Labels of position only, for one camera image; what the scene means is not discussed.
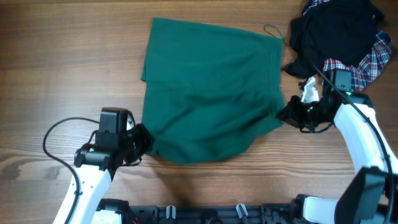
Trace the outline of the green cloth drawstring bag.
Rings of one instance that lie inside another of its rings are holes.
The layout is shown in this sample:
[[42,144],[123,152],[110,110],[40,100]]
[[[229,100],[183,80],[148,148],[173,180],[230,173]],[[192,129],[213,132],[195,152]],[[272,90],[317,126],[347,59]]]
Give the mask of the green cloth drawstring bag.
[[178,164],[225,160],[281,126],[283,35],[156,17],[141,80],[149,154]]

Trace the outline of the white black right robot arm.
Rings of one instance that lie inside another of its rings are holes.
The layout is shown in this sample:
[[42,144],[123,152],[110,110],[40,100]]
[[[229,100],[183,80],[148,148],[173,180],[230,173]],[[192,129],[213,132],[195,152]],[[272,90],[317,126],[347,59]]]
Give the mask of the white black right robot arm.
[[323,90],[310,77],[302,95],[291,97],[277,118],[301,133],[319,134],[318,126],[335,126],[342,134],[355,177],[339,199],[299,195],[290,217],[308,223],[397,223],[397,158],[376,120],[368,95],[351,87],[351,72],[323,73]]

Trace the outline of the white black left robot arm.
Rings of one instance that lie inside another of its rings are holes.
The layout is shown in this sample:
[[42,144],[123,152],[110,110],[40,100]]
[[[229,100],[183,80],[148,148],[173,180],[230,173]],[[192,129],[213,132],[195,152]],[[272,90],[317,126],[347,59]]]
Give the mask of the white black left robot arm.
[[55,223],[138,223],[125,200],[108,199],[115,173],[134,167],[152,149],[154,138],[132,113],[122,108],[103,108],[99,128],[76,150],[73,177],[55,217]]

